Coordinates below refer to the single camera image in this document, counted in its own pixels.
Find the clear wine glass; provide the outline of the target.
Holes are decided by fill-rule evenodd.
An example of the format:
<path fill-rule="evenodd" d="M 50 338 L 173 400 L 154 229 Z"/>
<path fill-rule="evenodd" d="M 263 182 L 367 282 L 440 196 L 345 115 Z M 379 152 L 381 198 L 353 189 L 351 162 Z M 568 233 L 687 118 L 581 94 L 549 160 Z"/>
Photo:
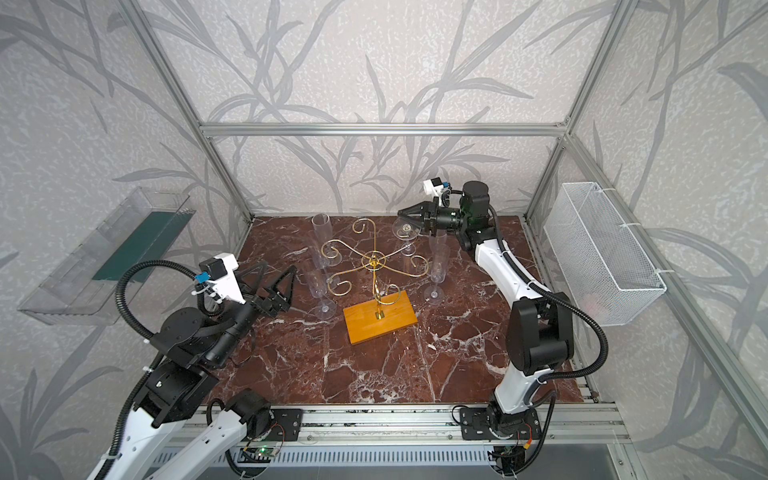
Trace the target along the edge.
<path fill-rule="evenodd" d="M 334 274 L 337 271 L 337 267 L 342 262 L 342 255 L 337 254 L 333 257 L 327 257 L 321 251 L 317 251 L 315 260 L 317 261 L 319 267 L 326 274 L 326 280 L 328 282 L 329 289 L 336 290 L 339 287 L 340 278 L 334 277 Z"/>
<path fill-rule="evenodd" d="M 424 298 L 430 305 L 439 305 L 444 299 L 444 292 L 441 288 L 441 284 L 434 284 L 430 280 L 430 284 L 424 289 Z"/>
<path fill-rule="evenodd" d="M 311 218 L 317 241 L 317 252 L 319 255 L 320 266 L 322 268 L 330 265 L 330 258 L 323 254 L 323 245 L 333 238 L 333 229 L 330 217 L 325 213 L 318 213 Z"/>
<path fill-rule="evenodd" d="M 337 305 L 329 298 L 326 277 L 319 269 L 308 270 L 304 274 L 307 287 L 317 304 L 311 312 L 319 320 L 330 320 L 336 315 Z"/>
<path fill-rule="evenodd" d="M 403 258 L 407 269 L 414 270 L 416 268 L 415 240 L 418 238 L 420 230 L 407 221 L 397 218 L 393 223 L 392 233 L 400 243 L 397 254 Z"/>

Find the round wine glass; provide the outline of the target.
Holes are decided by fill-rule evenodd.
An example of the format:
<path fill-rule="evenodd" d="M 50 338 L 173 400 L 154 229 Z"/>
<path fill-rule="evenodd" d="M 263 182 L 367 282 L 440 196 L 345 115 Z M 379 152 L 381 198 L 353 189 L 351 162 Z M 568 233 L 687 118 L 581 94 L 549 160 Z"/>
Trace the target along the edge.
<path fill-rule="evenodd" d="M 434 284 L 441 284 L 448 270 L 448 260 L 450 256 L 450 248 L 447 244 L 447 234 L 442 232 L 440 235 L 432 237 L 430 239 L 431 248 L 431 267 L 430 267 L 430 280 Z"/>

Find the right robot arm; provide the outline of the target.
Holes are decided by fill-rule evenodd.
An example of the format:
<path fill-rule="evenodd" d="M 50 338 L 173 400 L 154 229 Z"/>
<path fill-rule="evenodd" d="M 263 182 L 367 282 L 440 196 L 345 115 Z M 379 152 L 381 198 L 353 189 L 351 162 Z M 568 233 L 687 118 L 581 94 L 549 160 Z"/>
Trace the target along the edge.
<path fill-rule="evenodd" d="M 430 197 L 398 217 L 435 236 L 445 231 L 496 284 L 511 311 L 505 337 L 509 366 L 488 403 L 481 429 L 500 439 L 534 434 L 535 396 L 574 353 L 572 311 L 514 256 L 490 203 L 489 187 L 468 181 L 461 189 L 438 177 L 423 182 Z"/>

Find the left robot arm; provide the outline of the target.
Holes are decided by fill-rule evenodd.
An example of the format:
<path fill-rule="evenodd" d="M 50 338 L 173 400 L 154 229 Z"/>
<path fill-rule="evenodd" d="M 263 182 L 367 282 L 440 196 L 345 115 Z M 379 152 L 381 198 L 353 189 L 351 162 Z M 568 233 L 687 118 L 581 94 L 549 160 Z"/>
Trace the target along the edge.
<path fill-rule="evenodd" d="M 279 444 L 298 439 L 303 412 L 273 409 L 246 388 L 223 401 L 211 398 L 223 368 L 255 324 L 290 310 L 297 269 L 288 267 L 265 285 L 268 267 L 261 262 L 244 271 L 230 253 L 209 258 L 194 272 L 167 260 L 139 262 L 120 277 L 115 303 L 120 317 L 152 346 L 157 355 L 145 367 L 118 414 L 111 444 L 90 476 L 93 479 L 195 479 L 219 456 L 241 479 L 258 475 L 242 468 L 275 459 L 256 441 Z M 168 268 L 188 277 L 197 304 L 169 315 L 157 332 L 131 312 L 127 287 L 145 269 Z"/>

